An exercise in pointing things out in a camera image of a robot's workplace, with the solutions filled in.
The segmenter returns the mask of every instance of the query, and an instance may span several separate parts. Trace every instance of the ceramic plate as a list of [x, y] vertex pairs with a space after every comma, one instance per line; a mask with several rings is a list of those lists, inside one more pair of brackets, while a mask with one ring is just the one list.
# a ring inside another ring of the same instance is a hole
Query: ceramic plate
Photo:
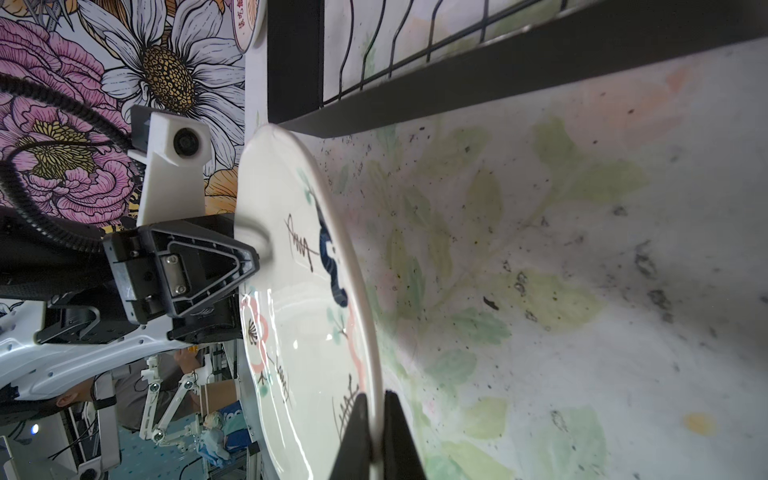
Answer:
[[235, 238], [261, 268], [240, 287], [246, 354], [280, 477], [328, 478], [356, 396], [380, 451], [376, 333], [357, 258], [306, 148], [261, 127], [243, 149]]
[[259, 36], [266, 0], [232, 0], [232, 26], [240, 53], [245, 53]]

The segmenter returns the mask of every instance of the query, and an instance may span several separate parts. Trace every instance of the wire dish rack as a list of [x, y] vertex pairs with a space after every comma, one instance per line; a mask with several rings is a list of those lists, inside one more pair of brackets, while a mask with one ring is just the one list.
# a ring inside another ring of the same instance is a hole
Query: wire dish rack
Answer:
[[[385, 45], [389, 63], [366, 75], [369, 56], [382, 42], [388, 2], [348, 0], [346, 51], [338, 87], [328, 92], [329, 83], [323, 83], [325, 1], [331, 0], [276, 2], [267, 12], [269, 121], [317, 137], [367, 131], [768, 35], [764, 0], [521, 0], [497, 12], [490, 12], [489, 0], [480, 0], [478, 21], [435, 40], [444, 0], [434, 0], [426, 45], [396, 61], [398, 38], [414, 4], [408, 0], [397, 5], [403, 11], [397, 12], [400, 21]], [[395, 1], [389, 0], [390, 8]], [[492, 25], [516, 14], [527, 18], [526, 12], [544, 3], [555, 7], [554, 16], [489, 38]], [[344, 88], [356, 17], [373, 17], [371, 9], [378, 12], [378, 22], [362, 55], [359, 81]], [[478, 32], [474, 47], [435, 58], [440, 49], [467, 43]]]
[[[432, 53], [439, 50], [440, 48], [446, 47], [456, 41], [459, 41], [463, 38], [468, 37], [469, 35], [480, 32], [480, 41], [478, 45], [485, 42], [485, 33], [489, 25], [492, 25], [496, 22], [499, 22], [500, 20], [507, 18], [511, 15], [517, 14], [519, 12], [523, 12], [526, 8], [529, 8], [533, 5], [545, 3], [547, 0], [523, 0], [522, 2], [519, 2], [515, 5], [508, 6], [507, 8], [503, 8], [500, 12], [496, 12], [495, 14], [489, 15], [488, 14], [488, 7], [489, 7], [489, 0], [483, 1], [483, 16], [482, 20], [479, 22], [475, 22], [460, 31], [457, 31], [456, 33], [449, 35], [437, 42], [434, 41], [435, 37], [435, 21], [438, 18], [438, 14], [440, 11], [440, 7], [443, 4], [443, 0], [437, 0], [435, 3], [435, 7], [432, 10], [432, 20], [429, 24], [429, 41], [427, 45], [422, 49], [417, 51], [414, 54], [409, 55], [406, 58], [403, 58], [400, 61], [397, 61], [395, 63], [395, 48], [397, 46], [397, 38], [400, 36], [400, 32], [402, 31], [403, 26], [405, 26], [406, 21], [408, 20], [408, 17], [411, 13], [411, 7], [413, 6], [413, 0], [409, 0], [408, 7], [406, 8], [406, 11], [404, 15], [402, 16], [402, 20], [399, 24], [399, 27], [397, 28], [394, 36], [392, 37], [392, 47], [389, 49], [389, 67], [381, 70], [373, 75], [370, 75], [369, 77], [366, 77], [366, 62], [368, 60], [368, 56], [371, 53], [371, 50], [373, 49], [374, 44], [376, 43], [376, 40], [379, 37], [379, 31], [382, 26], [382, 21], [384, 20], [384, 14], [386, 12], [386, 0], [382, 0], [381, 5], [381, 12], [379, 13], [379, 22], [376, 24], [376, 30], [373, 33], [373, 37], [368, 45], [368, 48], [366, 49], [366, 53], [362, 57], [362, 69], [360, 72], [360, 82], [353, 85], [352, 87], [347, 88], [346, 90], [342, 90], [342, 78], [344, 75], [344, 67], [346, 65], [347, 58], [349, 57], [349, 50], [352, 48], [352, 39], [354, 36], [354, 29], [355, 29], [355, 2], [354, 0], [349, 0], [349, 9], [351, 11], [351, 22], [349, 25], [349, 42], [347, 43], [346, 47], [346, 53], [344, 54], [344, 60], [341, 64], [341, 69], [339, 71], [339, 93], [337, 95], [334, 95], [331, 98], [326, 99], [323, 101], [323, 105], [328, 105], [330, 103], [333, 103], [334, 101], [341, 100], [341, 98], [344, 95], [350, 94], [354, 91], [362, 90], [366, 85], [379, 80], [380, 78], [388, 77], [392, 78], [392, 73], [400, 68], [404, 68], [406, 65], [409, 65], [413, 63], [414, 61], [419, 60], [420, 58], [425, 58], [426, 63], [429, 63], [432, 60]], [[568, 0], [560, 0], [560, 12], [564, 11], [568, 7]]]

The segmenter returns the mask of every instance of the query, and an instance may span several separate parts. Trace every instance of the black metal frame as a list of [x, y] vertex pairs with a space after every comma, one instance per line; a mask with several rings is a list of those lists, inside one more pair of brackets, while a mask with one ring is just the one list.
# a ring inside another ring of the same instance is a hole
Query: black metal frame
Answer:
[[[427, 47], [395, 63], [397, 34], [408, 18], [408, 8], [392, 40], [389, 67], [365, 78], [363, 62], [361, 82], [342, 90], [341, 75], [351, 46], [351, 28], [350, 43], [339, 72], [339, 94], [322, 100], [318, 86], [322, 90], [323, 50], [313, 50], [311, 58], [307, 58], [315, 62], [314, 70], [319, 76], [316, 81], [304, 78], [300, 87], [302, 92], [313, 91], [312, 101], [299, 106], [294, 92], [290, 99], [292, 113], [286, 114], [289, 109], [270, 92], [269, 120], [304, 134], [340, 137], [768, 35], [768, 2], [764, 0], [603, 0], [581, 10], [563, 12], [538, 27], [485, 41], [485, 30], [490, 24], [540, 1], [522, 0], [489, 15], [486, 0], [480, 22], [433, 42], [435, 20], [442, 4], [442, 0], [437, 0]], [[352, 0], [350, 4], [354, 16]], [[316, 0], [316, 5], [323, 19], [322, 0]], [[567, 0], [562, 0], [561, 10], [567, 7]], [[386, 0], [382, 0], [379, 26], [385, 9]], [[289, 20], [283, 17], [280, 21]], [[477, 31], [481, 32], [477, 48], [431, 61], [435, 50]], [[378, 33], [379, 27], [369, 50]], [[281, 47], [283, 42], [296, 47], [296, 38], [271, 34], [268, 34], [269, 56], [277, 52], [288, 54]], [[426, 58], [426, 66], [365, 89], [371, 82], [391, 77], [395, 70], [420, 58]], [[295, 63], [291, 71], [295, 74]], [[270, 79], [282, 74], [268, 72]]]

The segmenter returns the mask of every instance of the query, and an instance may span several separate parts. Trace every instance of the pink peony illustration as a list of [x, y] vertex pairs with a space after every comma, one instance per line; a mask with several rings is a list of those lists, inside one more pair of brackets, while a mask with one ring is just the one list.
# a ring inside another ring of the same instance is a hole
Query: pink peony illustration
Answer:
[[[80, 45], [31, 22], [0, 18], [0, 71], [47, 85], [92, 107], [128, 131], [117, 101], [101, 90], [104, 67]], [[77, 118], [26, 98], [0, 94], [2, 156], [33, 141], [100, 142]], [[131, 160], [114, 147], [54, 145], [17, 155], [14, 163], [46, 214], [99, 226], [119, 223], [134, 188]], [[5, 198], [0, 203], [8, 205]]]

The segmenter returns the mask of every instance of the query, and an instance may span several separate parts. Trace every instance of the floral wallpaper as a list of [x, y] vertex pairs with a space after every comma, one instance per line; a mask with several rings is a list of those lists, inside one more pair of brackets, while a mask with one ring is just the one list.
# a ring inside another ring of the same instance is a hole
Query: floral wallpaper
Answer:
[[[3, 2], [0, 70], [85, 103], [130, 133], [133, 105], [210, 126], [207, 212], [234, 210], [243, 147], [244, 68], [231, 11], [217, 0]], [[107, 139], [58, 109], [0, 94], [2, 155], [33, 141]], [[142, 178], [112, 146], [36, 147], [14, 162], [46, 214], [101, 227], [135, 227]], [[0, 194], [0, 204], [9, 206]]]

